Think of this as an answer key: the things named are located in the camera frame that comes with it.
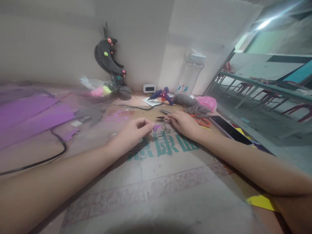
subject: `hand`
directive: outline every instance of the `hand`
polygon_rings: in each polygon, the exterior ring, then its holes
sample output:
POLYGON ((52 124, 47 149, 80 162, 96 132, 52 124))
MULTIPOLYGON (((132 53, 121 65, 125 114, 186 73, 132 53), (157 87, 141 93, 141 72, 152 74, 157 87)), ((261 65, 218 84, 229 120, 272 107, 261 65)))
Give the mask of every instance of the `hand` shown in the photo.
POLYGON ((194 119, 183 111, 176 111, 168 115, 173 126, 184 136, 197 141, 204 130, 194 119))
POLYGON ((121 157, 135 147, 146 134, 151 133, 154 127, 155 123, 146 118, 130 120, 107 146, 110 147, 118 157, 121 157))

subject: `small white device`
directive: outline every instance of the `small white device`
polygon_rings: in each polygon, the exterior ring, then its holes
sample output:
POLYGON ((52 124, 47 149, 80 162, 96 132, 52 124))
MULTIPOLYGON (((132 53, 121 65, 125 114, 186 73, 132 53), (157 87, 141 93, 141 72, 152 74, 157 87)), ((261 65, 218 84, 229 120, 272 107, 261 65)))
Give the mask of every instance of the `small white device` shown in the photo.
POLYGON ((143 85, 143 93, 155 93, 156 85, 154 84, 144 84, 143 85))

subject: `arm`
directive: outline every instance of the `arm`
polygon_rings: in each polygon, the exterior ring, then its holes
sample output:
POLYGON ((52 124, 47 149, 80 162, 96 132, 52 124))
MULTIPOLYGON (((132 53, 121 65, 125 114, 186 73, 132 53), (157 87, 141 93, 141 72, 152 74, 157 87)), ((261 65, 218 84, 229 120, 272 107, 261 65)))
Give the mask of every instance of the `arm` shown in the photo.
POLYGON ((200 143, 274 195, 276 205, 293 232, 302 230, 296 225, 312 229, 307 218, 312 217, 312 178, 308 174, 268 153, 222 135, 213 135, 184 112, 177 111, 169 116, 179 132, 200 143))
POLYGON ((29 170, 1 182, 0 233, 28 233, 53 210, 132 149, 153 127, 154 124, 145 118, 131 120, 105 146, 29 170))

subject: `yellow foam piece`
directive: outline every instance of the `yellow foam piece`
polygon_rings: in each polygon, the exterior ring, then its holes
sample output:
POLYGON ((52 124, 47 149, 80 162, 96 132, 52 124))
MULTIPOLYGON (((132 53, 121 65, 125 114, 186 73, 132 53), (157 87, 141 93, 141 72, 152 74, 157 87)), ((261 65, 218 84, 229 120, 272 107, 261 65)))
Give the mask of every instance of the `yellow foam piece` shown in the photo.
POLYGON ((279 212, 278 208, 273 202, 273 199, 269 194, 253 196, 246 200, 246 202, 250 205, 258 206, 267 210, 279 212))
POLYGON ((243 130, 241 128, 235 128, 237 131, 239 131, 240 133, 242 133, 248 140, 253 140, 251 137, 246 136, 245 133, 243 132, 243 130))
POLYGON ((242 133, 244 136, 246 136, 245 135, 245 133, 243 132, 243 130, 241 129, 241 128, 235 128, 237 131, 239 131, 240 133, 242 133))
MULTIPOLYGON (((204 127, 204 126, 201 126, 201 127, 206 128, 206 127, 204 127)), ((210 130, 209 128, 206 128, 206 129, 210 130)))
POLYGON ((103 95, 107 95, 107 94, 110 94, 111 93, 111 90, 107 87, 107 86, 103 86, 103 95))

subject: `light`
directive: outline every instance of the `light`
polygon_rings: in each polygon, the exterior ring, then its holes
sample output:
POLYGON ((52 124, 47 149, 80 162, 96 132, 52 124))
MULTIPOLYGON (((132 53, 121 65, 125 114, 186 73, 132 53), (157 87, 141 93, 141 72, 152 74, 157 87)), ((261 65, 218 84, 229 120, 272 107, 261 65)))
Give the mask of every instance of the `light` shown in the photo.
POLYGON ((271 19, 264 21, 262 24, 259 25, 259 27, 257 28, 257 30, 264 28, 264 27, 267 26, 270 22, 271 22, 271 19))

